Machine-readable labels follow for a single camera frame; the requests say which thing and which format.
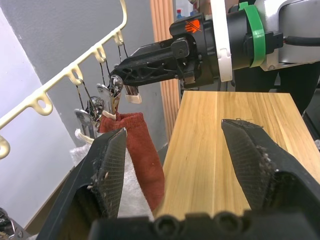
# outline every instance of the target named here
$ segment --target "wooden post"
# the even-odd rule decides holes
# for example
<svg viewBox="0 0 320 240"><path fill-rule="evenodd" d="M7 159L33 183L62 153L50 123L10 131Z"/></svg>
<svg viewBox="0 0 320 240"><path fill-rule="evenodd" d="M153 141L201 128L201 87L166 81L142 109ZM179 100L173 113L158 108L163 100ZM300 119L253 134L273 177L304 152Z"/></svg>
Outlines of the wooden post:
<svg viewBox="0 0 320 240"><path fill-rule="evenodd" d="M150 0L154 41L170 39L170 25L174 22L172 0ZM168 143L174 130L174 125L180 107L179 80L162 81L161 94Z"/></svg>

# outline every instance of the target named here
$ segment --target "wooden board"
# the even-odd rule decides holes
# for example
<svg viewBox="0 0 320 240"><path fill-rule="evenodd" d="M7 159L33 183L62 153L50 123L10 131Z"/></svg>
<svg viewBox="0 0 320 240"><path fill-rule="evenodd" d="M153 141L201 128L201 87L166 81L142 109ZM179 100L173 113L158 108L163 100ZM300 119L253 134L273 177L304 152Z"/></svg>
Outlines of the wooden board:
<svg viewBox="0 0 320 240"><path fill-rule="evenodd" d="M219 211L249 204L236 178L222 119L263 126L320 183L320 154L287 93L185 91L164 162L165 196L155 217Z"/></svg>
<svg viewBox="0 0 320 240"><path fill-rule="evenodd" d="M174 22L172 0L150 0L154 41L159 42L172 38L169 27ZM161 95L164 112L166 136L168 142L180 107L179 81L171 79L162 81Z"/></svg>

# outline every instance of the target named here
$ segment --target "green band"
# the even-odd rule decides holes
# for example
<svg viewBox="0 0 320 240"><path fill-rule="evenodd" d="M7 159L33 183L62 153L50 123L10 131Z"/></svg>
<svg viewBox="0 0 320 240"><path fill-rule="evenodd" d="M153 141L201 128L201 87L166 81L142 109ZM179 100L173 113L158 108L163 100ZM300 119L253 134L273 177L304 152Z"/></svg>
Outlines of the green band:
<svg viewBox="0 0 320 240"><path fill-rule="evenodd" d="M264 26L262 25L257 7L248 5L248 3L240 4L239 10L244 9L248 18L253 36L254 58L250 68L260 66L266 58L266 38Z"/></svg>

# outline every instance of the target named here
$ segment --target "orange marking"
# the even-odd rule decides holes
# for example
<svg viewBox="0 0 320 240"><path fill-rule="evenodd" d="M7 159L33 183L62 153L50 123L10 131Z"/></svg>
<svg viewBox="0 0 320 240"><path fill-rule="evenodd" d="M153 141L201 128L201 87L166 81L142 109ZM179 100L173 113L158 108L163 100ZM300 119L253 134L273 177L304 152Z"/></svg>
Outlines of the orange marking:
<svg viewBox="0 0 320 240"><path fill-rule="evenodd" d="M193 21L185 21L185 30L190 33L195 33L196 31L202 32L200 29L200 21L198 19L193 20Z"/></svg>

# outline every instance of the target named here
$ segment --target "red sock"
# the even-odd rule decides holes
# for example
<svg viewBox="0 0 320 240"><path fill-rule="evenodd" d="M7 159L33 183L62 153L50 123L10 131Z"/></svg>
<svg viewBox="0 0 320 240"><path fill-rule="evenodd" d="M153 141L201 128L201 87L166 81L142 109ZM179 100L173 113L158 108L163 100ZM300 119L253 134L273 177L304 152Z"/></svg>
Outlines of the red sock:
<svg viewBox="0 0 320 240"><path fill-rule="evenodd" d="M120 128L127 130L126 146L133 162L136 178L153 211L164 196L165 175L143 114L140 112L117 113L116 121L102 116L101 133Z"/></svg>

